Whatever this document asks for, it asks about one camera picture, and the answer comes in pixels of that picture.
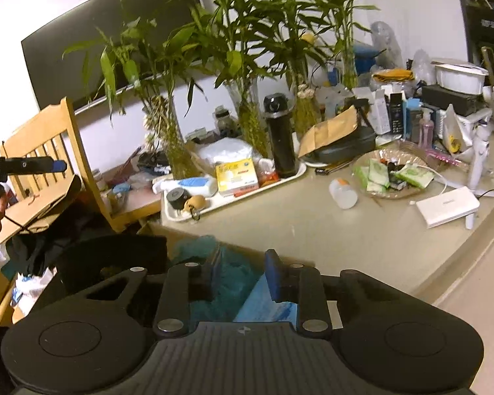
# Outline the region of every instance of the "blue tip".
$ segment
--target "blue tip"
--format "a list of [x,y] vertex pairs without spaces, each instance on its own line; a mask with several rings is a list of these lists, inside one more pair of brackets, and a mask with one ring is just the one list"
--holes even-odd
[[53,172],[64,172],[66,169],[68,169],[68,165],[65,161],[53,162]]

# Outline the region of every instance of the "water bottle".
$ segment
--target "water bottle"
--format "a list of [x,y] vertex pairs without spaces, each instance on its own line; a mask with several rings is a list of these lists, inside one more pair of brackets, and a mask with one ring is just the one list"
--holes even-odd
[[275,93],[265,97],[263,106],[277,174],[280,178],[293,177],[298,171],[298,165],[291,137],[291,110],[287,98],[283,93]]

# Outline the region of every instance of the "television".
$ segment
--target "television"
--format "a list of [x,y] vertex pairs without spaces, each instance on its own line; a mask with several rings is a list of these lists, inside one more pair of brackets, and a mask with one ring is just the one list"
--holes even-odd
[[[155,19],[149,39],[153,44],[164,42],[169,34],[191,22],[190,7],[199,0],[88,0],[62,14],[22,40],[22,50],[33,91],[40,109],[57,104],[64,96],[73,102],[78,113],[93,98],[102,82],[100,54],[103,44],[89,51],[90,81],[84,85],[82,66],[84,52],[76,51],[62,58],[63,51],[81,41],[100,37],[97,28],[107,36],[118,37],[124,23],[137,17]],[[118,90],[127,85],[124,75],[118,75]],[[92,102],[95,105],[105,100],[104,88]]]

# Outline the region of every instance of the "black lid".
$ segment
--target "black lid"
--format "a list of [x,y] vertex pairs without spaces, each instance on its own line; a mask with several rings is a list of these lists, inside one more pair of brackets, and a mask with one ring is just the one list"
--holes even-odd
[[266,96],[263,100],[266,113],[279,113],[287,110],[287,97],[283,93]]
[[217,108],[214,114],[216,114],[216,117],[220,118],[230,115],[229,110],[227,110],[225,107]]
[[391,105],[402,105],[402,93],[392,93],[390,95]]

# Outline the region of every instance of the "beige floor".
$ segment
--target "beige floor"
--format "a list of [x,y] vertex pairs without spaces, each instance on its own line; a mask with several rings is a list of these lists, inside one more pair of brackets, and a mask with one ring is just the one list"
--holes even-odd
[[480,333],[485,359],[472,389],[477,395],[494,395],[494,245],[439,307]]

